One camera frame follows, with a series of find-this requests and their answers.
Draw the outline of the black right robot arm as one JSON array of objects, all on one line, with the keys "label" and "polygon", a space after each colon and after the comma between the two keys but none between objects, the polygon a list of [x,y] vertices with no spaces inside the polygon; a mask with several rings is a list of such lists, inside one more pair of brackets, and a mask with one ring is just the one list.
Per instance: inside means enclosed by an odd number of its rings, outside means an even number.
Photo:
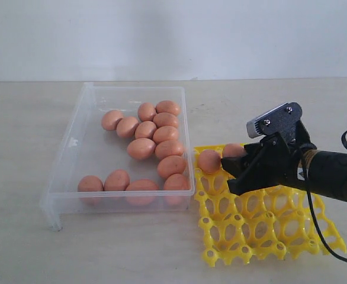
[{"label": "black right robot arm", "polygon": [[230,193],[284,185],[347,202],[347,153],[318,150],[301,121],[243,148],[221,160]]}]

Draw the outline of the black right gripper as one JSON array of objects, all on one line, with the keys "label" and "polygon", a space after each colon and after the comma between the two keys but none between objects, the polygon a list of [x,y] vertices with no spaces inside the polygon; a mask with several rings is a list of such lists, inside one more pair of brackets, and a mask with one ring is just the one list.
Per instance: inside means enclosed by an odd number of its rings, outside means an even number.
[{"label": "black right gripper", "polygon": [[277,185],[304,186],[301,155],[315,150],[301,121],[287,124],[258,143],[240,144],[246,150],[243,157],[222,158],[224,171],[233,176],[227,181],[229,191],[235,195],[270,188]]}]

